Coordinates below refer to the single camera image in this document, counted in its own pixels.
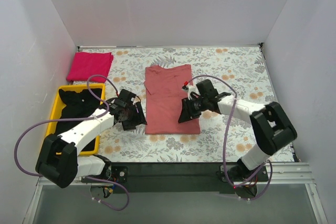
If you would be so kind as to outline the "salmon pink t shirt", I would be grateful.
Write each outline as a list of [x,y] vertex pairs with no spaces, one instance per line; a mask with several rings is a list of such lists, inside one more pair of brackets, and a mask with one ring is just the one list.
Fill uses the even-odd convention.
[[192,78],[191,65],[163,68],[158,65],[145,69],[146,134],[200,134],[198,119],[179,123],[182,90],[185,81]]

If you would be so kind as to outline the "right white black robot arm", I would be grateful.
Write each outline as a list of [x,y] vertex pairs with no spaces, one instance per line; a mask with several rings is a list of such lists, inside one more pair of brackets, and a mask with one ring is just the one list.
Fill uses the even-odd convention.
[[277,102],[264,105],[238,99],[227,92],[219,93],[209,79],[195,86],[186,82],[182,89],[187,92],[187,97],[182,99],[179,123],[197,119],[209,110],[227,115],[229,121],[240,119],[253,128],[256,144],[238,159],[235,166],[223,168],[227,182],[251,180],[269,157],[297,138],[293,124]]

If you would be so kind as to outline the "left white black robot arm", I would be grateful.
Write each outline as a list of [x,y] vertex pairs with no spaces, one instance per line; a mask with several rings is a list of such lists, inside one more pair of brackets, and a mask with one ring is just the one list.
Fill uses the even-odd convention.
[[65,188],[76,178],[88,177],[100,182],[119,182],[119,171],[98,154],[80,156],[80,152],[100,133],[120,123],[123,130],[145,125],[146,119],[138,95],[122,89],[118,97],[100,104],[89,116],[71,129],[45,137],[35,171]]

